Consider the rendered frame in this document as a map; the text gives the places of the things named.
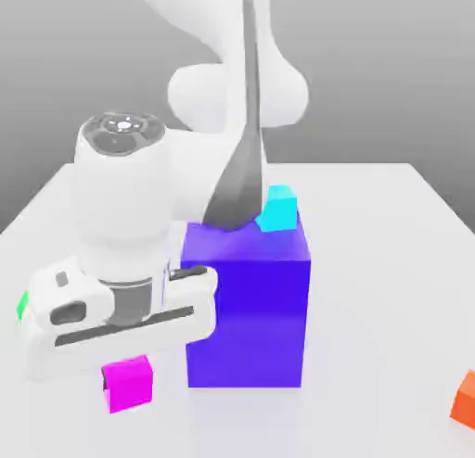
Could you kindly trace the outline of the small magenta cube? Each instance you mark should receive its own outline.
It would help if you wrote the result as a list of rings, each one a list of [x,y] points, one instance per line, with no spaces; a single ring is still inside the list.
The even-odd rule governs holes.
[[[110,413],[152,401],[153,369],[147,355],[101,367],[103,392]]]

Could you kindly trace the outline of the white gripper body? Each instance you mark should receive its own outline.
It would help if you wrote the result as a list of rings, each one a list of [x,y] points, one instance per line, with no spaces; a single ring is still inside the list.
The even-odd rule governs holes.
[[[209,337],[216,326],[211,267],[106,283],[76,265],[37,271],[25,291],[25,373],[74,374]]]

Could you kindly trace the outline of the large blue box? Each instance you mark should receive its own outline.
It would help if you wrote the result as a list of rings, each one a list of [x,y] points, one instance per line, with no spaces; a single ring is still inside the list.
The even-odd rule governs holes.
[[[311,277],[304,228],[231,232],[191,223],[181,265],[218,273],[216,327],[187,345],[192,388],[299,388]]]

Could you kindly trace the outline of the small cyan cube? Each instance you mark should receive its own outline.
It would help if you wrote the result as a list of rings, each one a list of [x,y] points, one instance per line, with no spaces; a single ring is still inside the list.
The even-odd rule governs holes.
[[[294,230],[297,225],[297,197],[286,184],[269,186],[266,203],[256,222],[262,232]]]

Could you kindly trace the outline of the small orange cube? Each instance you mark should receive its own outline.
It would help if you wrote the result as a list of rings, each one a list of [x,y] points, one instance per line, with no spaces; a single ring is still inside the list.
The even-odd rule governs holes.
[[[475,430],[475,370],[469,370],[461,382],[450,417]]]

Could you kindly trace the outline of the small green cube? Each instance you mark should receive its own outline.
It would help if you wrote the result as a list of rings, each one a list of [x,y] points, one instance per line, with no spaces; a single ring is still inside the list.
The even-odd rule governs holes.
[[[29,303],[29,292],[27,289],[25,289],[18,301],[17,307],[16,307],[16,313],[18,317],[19,323],[22,321],[22,317],[24,314],[24,311]]]

